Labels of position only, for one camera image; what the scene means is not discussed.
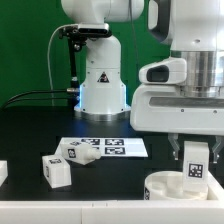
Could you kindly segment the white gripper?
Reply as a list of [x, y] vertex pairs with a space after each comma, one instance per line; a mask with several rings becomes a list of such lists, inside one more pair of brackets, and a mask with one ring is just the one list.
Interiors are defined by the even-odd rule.
[[217, 163], [224, 148], [224, 99], [188, 98], [175, 85], [140, 85], [132, 99], [130, 124], [136, 131], [166, 132], [179, 159], [179, 134], [217, 135], [212, 147]]

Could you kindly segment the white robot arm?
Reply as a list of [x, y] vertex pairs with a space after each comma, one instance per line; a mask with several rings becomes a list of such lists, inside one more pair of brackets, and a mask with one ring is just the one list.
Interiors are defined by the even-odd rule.
[[[224, 0], [61, 0], [73, 21], [71, 49], [87, 51], [77, 114], [129, 117], [136, 131], [213, 135], [224, 148]], [[148, 14], [148, 29], [169, 45], [167, 59], [139, 71], [140, 86], [126, 99], [120, 78], [121, 45], [112, 22]]]

